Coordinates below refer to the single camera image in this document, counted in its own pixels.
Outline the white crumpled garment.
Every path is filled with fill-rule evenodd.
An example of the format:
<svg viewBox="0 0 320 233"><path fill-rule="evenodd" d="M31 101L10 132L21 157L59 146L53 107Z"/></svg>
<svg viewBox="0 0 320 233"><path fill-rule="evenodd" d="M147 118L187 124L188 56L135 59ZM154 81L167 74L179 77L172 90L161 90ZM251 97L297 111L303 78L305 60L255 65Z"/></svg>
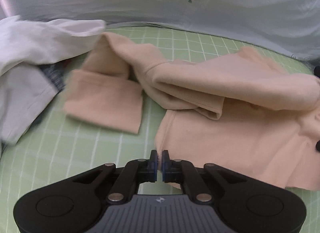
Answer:
<svg viewBox="0 0 320 233"><path fill-rule="evenodd" d="M16 144L57 95L40 70L92 50L103 20L1 20L1 142Z"/></svg>

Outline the green grid mat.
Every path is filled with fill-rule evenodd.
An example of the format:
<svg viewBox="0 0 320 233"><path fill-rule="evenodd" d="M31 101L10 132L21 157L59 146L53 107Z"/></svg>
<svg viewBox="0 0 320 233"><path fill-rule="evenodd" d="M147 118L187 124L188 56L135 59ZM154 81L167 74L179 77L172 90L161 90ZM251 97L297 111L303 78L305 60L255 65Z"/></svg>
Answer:
<svg viewBox="0 0 320 233"><path fill-rule="evenodd" d="M247 42L160 27L118 27L112 33L137 44L150 43L172 61L200 63L237 52ZM18 232L13 209L20 197L40 187L88 171L105 163L125 166L148 158L165 110L144 96L138 134L95 126L68 117L65 92L59 93L18 143L1 156L1 232Z"/></svg>

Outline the grey carrot-print backdrop cloth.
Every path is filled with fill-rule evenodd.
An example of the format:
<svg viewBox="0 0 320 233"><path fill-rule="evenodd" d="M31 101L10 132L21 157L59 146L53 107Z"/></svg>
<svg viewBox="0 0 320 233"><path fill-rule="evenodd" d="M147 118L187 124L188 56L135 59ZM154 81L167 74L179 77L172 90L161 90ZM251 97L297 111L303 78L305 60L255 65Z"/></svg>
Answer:
<svg viewBox="0 0 320 233"><path fill-rule="evenodd" d="M244 41L300 60L319 57L319 0L1 0L28 20L148 23Z"/></svg>

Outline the beige long-sleeve shirt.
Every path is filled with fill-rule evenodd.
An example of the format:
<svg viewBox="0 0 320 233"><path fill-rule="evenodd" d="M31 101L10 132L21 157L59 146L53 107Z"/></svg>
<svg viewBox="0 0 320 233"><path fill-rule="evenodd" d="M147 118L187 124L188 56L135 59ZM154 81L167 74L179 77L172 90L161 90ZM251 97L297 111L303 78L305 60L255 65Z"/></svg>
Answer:
<svg viewBox="0 0 320 233"><path fill-rule="evenodd" d="M136 134L143 95L166 113L157 152L215 163L278 187L319 189L319 78L290 74L251 47L201 63L103 33L67 84L64 111Z"/></svg>

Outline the plaid checkered garment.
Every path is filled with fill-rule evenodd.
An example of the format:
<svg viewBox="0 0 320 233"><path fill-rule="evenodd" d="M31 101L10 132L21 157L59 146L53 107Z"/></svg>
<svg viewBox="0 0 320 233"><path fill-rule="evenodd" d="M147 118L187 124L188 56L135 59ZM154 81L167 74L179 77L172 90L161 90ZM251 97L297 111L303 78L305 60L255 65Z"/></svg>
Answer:
<svg viewBox="0 0 320 233"><path fill-rule="evenodd" d="M57 91L60 93L65 87L63 80L66 68L71 63L71 59L65 59L54 64L43 64L37 67L44 73L44 75L51 81Z"/></svg>

